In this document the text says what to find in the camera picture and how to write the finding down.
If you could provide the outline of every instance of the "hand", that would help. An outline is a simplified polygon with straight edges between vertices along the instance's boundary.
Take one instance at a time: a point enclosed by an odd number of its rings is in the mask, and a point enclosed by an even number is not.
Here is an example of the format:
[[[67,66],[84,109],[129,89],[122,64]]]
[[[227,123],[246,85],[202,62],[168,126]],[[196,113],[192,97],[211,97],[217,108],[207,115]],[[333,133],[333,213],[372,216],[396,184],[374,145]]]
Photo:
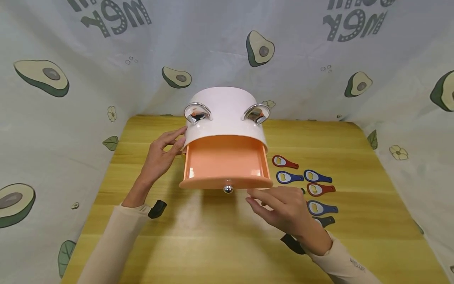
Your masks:
[[[180,150],[186,138],[176,139],[184,134],[186,128],[184,126],[178,130],[165,132],[151,143],[142,171],[124,199],[122,206],[135,208],[145,203],[145,199],[154,182],[168,171],[175,156],[181,154]],[[168,152],[164,151],[167,145],[173,145]]]
[[[250,197],[246,201],[254,213],[271,226],[295,237],[305,249],[316,255],[324,255],[331,249],[332,240],[312,218],[301,189],[279,186],[264,190],[248,189],[247,193]]]
[[[187,126],[184,126],[174,131],[165,132],[151,143],[139,177],[153,184],[168,171],[175,156],[181,154],[180,150],[186,138],[176,139],[184,134],[186,128]],[[173,147],[168,152],[165,152],[164,148],[167,145],[173,145]]]

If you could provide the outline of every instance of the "silver knob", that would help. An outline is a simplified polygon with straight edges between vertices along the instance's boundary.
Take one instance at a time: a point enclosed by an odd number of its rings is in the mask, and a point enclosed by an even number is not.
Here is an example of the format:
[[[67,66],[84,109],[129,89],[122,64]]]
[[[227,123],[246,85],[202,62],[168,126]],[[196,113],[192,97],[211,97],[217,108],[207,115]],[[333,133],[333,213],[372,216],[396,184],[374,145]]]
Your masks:
[[[232,191],[233,191],[233,187],[232,186],[230,186],[230,185],[224,186],[224,192],[225,193],[229,194],[229,193],[232,193]]]
[[[251,105],[242,117],[242,120],[252,120],[257,125],[262,124],[270,116],[270,108],[264,104]]]
[[[212,120],[210,109],[198,102],[188,104],[184,110],[184,117],[186,117],[186,120],[192,125],[195,125],[199,120],[204,118]]]

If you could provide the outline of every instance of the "fabric backdrop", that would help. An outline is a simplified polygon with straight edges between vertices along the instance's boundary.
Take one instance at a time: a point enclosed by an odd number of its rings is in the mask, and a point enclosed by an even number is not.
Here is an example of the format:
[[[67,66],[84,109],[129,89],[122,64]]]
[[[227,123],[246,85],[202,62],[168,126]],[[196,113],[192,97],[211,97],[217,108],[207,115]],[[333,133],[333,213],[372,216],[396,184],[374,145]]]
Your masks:
[[[181,115],[198,91],[234,86],[273,119],[359,125],[454,283],[453,10],[451,0],[0,2],[0,282],[59,282],[129,117]]]

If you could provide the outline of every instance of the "long sleeve shirt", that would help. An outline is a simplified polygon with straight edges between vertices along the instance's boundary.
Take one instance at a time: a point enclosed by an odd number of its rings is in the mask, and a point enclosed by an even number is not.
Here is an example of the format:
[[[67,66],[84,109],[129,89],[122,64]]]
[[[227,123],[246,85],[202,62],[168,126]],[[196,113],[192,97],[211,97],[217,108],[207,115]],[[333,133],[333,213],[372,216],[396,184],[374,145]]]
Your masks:
[[[124,265],[144,224],[150,207],[116,206],[106,230],[88,259],[78,284],[117,284]],[[307,255],[325,271],[335,284],[381,283],[367,268],[356,261],[346,247],[330,232],[333,245],[323,256]]]

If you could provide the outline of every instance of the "wooden tabletop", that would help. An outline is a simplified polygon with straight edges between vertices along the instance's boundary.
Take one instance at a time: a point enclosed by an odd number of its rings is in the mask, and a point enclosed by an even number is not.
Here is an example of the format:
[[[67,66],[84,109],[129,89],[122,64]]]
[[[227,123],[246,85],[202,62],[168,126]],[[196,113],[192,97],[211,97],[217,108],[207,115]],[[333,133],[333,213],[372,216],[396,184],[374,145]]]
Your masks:
[[[132,117],[121,136],[62,284],[73,284],[101,237],[113,207],[139,174],[149,144],[184,125],[183,117]],[[312,169],[332,177],[336,192],[306,199],[335,205],[326,229],[383,283],[448,283],[362,131],[347,122],[269,120],[264,123],[268,163],[276,172]],[[277,168],[275,154],[298,170]],[[289,250],[281,231],[250,209],[244,190],[183,190],[184,162],[177,157],[147,198],[168,206],[138,237],[120,283],[331,283],[306,255]],[[307,182],[289,186],[305,188]]]

